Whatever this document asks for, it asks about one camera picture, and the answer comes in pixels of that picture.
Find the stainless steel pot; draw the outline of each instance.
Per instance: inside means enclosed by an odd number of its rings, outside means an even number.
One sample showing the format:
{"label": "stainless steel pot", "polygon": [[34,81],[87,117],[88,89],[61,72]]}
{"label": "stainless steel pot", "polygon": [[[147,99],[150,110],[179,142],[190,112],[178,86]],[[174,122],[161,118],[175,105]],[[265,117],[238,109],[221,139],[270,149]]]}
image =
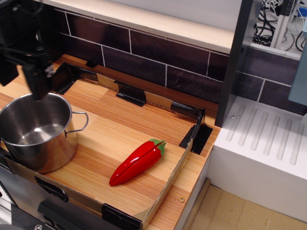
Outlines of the stainless steel pot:
{"label": "stainless steel pot", "polygon": [[[72,114],[84,114],[86,123],[74,129]],[[49,93],[34,101],[31,94],[11,101],[0,111],[0,137],[14,161],[39,173],[66,164],[78,147],[77,131],[88,115],[72,112],[62,96]]]}

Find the red chili pepper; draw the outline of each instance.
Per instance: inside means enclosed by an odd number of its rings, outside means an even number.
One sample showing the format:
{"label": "red chili pepper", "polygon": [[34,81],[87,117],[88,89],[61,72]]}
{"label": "red chili pepper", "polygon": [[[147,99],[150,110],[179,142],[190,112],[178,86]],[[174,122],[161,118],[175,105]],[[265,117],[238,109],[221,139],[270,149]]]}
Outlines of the red chili pepper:
{"label": "red chili pepper", "polygon": [[164,154],[165,144],[164,140],[150,139],[139,146],[114,171],[109,182],[110,186],[123,183],[157,163]]}

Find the pot handle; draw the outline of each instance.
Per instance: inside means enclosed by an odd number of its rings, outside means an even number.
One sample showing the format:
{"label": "pot handle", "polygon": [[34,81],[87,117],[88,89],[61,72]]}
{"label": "pot handle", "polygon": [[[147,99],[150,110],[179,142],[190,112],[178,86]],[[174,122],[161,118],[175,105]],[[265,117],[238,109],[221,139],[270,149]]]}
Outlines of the pot handle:
{"label": "pot handle", "polygon": [[73,133],[73,132],[79,132],[79,131],[82,131],[85,129],[85,127],[87,126],[87,123],[88,123],[88,114],[86,112],[72,112],[73,114],[84,114],[86,116],[86,122],[85,122],[85,125],[83,126],[83,128],[81,129],[75,129],[75,130],[71,130],[71,131],[65,131],[65,137],[68,133]]}

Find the white ledge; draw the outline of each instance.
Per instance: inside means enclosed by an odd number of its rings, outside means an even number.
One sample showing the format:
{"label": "white ledge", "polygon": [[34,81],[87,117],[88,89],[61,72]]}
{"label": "white ledge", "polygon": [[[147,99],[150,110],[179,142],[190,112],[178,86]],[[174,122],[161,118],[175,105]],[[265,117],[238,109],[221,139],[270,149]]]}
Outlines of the white ledge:
{"label": "white ledge", "polygon": [[205,49],[230,53],[234,32],[107,0],[43,0],[45,4]]}

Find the dark brick tile wall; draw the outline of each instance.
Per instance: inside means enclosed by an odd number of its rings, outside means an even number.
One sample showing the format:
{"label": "dark brick tile wall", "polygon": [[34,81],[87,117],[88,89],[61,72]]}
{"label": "dark brick tile wall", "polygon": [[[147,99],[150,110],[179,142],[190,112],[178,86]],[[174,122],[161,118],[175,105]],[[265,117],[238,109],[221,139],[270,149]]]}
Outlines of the dark brick tile wall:
{"label": "dark brick tile wall", "polygon": [[238,95],[304,115],[306,106],[288,100],[298,63],[291,58],[249,49]]}
{"label": "dark brick tile wall", "polygon": [[104,65],[101,46],[62,34],[65,53],[84,60]]}
{"label": "dark brick tile wall", "polygon": [[288,100],[290,90],[289,86],[265,81],[259,102],[304,115],[307,112],[306,106]]}
{"label": "dark brick tile wall", "polygon": [[103,47],[103,51],[107,68],[115,69],[159,85],[165,85],[164,64],[107,47]]}
{"label": "dark brick tile wall", "polygon": [[[219,103],[229,56],[56,9],[65,52]],[[249,49],[238,95],[303,115],[288,100],[298,61]]]}
{"label": "dark brick tile wall", "polygon": [[65,53],[219,103],[227,54],[55,10]]}
{"label": "dark brick tile wall", "polygon": [[72,36],[130,52],[129,31],[127,29],[70,13],[66,15]]}
{"label": "dark brick tile wall", "polygon": [[257,49],[249,49],[245,73],[291,85],[298,61]]}
{"label": "dark brick tile wall", "polygon": [[209,51],[131,31],[132,53],[201,75],[207,74]]}
{"label": "dark brick tile wall", "polygon": [[208,101],[220,100],[223,83],[174,67],[167,68],[167,87]]}
{"label": "dark brick tile wall", "polygon": [[257,101],[261,92],[264,79],[242,74],[238,96]]}

